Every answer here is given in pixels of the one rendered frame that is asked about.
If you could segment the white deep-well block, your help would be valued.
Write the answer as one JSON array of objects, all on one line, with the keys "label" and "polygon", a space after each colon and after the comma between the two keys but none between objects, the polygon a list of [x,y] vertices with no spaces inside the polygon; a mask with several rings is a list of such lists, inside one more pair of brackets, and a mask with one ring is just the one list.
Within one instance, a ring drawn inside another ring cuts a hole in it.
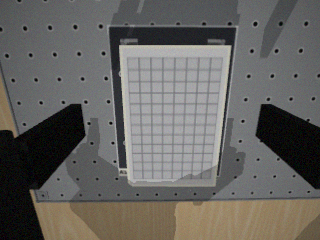
[{"label": "white deep-well block", "polygon": [[216,186],[231,45],[119,45],[128,183]]}]

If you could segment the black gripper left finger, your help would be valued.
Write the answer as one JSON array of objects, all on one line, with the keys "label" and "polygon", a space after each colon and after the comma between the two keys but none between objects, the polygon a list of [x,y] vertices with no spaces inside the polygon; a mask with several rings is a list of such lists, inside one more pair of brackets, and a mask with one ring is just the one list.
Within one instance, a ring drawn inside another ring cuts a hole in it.
[{"label": "black gripper left finger", "polygon": [[85,136],[81,104],[16,138],[0,130],[0,240],[44,240],[30,190],[39,190]]}]

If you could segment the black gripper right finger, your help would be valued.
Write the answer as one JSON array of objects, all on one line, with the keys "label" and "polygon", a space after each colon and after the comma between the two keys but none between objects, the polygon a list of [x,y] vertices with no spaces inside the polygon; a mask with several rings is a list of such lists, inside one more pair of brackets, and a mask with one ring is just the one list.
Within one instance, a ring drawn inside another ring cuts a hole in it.
[{"label": "black gripper right finger", "polygon": [[272,104],[261,104],[255,136],[320,189],[320,127]]}]

